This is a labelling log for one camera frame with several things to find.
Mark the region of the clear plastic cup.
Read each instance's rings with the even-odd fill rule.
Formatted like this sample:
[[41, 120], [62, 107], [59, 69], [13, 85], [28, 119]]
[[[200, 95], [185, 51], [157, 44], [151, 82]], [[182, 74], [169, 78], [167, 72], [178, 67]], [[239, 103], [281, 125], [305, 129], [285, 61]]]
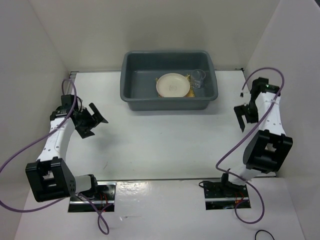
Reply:
[[193, 70], [190, 75], [190, 83], [192, 87], [195, 89], [199, 89], [202, 86], [205, 77], [206, 77], [206, 73], [203, 70], [201, 69]]

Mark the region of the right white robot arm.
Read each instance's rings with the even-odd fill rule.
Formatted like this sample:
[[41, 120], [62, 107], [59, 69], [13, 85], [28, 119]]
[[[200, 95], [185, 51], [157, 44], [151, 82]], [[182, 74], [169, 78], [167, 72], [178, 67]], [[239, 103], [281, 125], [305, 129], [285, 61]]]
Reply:
[[243, 163], [231, 170], [241, 178], [222, 174], [219, 191], [223, 196], [231, 196], [245, 186], [245, 181], [260, 174], [278, 172], [291, 150], [293, 139], [286, 135], [281, 122], [281, 97], [274, 98], [279, 89], [269, 84], [267, 78], [259, 77], [252, 82], [249, 103], [234, 107], [242, 131], [245, 129], [243, 117], [247, 123], [261, 121], [261, 124], [244, 150]]

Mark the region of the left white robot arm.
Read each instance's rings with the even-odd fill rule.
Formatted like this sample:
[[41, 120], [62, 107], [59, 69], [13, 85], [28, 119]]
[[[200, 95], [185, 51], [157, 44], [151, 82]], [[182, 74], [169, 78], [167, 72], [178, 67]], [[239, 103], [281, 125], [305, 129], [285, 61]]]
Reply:
[[73, 132], [82, 139], [94, 136], [92, 129], [108, 121], [94, 103], [89, 104], [90, 113], [82, 100], [73, 94], [61, 96], [61, 105], [50, 115], [53, 131], [37, 160], [28, 163], [25, 173], [37, 202], [46, 202], [82, 194], [94, 200], [100, 193], [93, 174], [75, 176], [66, 164], [68, 145]]

